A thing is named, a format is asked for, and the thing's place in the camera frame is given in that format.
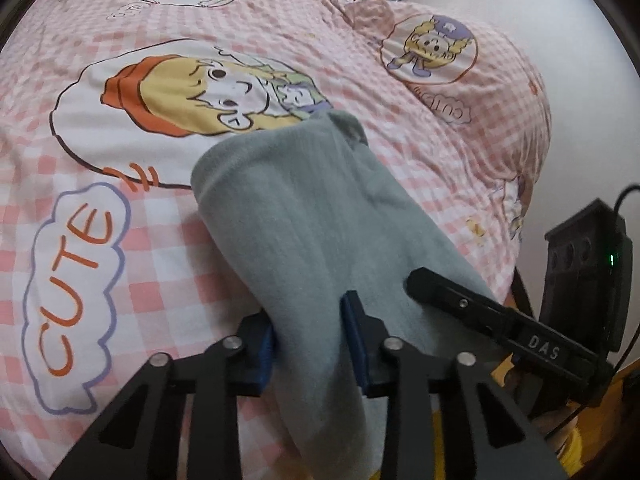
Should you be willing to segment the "pink checkered cartoon duvet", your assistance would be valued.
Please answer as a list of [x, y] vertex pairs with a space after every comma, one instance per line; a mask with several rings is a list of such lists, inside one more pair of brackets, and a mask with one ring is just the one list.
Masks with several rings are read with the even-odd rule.
[[[191, 188], [241, 134], [340, 110], [503, 300], [520, 242], [345, 18], [355, 0], [36, 0], [1, 52], [1, 441], [53, 474], [147, 358], [263, 309]], [[315, 479], [273, 380], [240, 404], [250, 479]]]

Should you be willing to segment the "pink checkered cartoon pillow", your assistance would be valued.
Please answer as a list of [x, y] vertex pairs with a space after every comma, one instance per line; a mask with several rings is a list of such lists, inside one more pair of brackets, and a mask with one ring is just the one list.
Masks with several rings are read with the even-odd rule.
[[503, 32], [415, 3], [355, 0], [345, 18], [432, 136], [482, 180], [506, 240], [518, 240], [551, 138], [540, 73]]

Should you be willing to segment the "grey knit pants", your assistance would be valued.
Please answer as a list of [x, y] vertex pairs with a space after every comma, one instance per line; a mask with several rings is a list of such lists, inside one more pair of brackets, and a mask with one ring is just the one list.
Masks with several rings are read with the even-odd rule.
[[482, 296], [490, 290], [375, 157], [351, 114], [232, 136], [198, 160], [191, 188], [221, 255], [273, 324], [274, 395], [314, 478], [367, 479], [382, 462], [386, 406], [356, 385], [345, 292], [424, 353], [501, 359], [486, 337], [406, 294], [419, 268]]

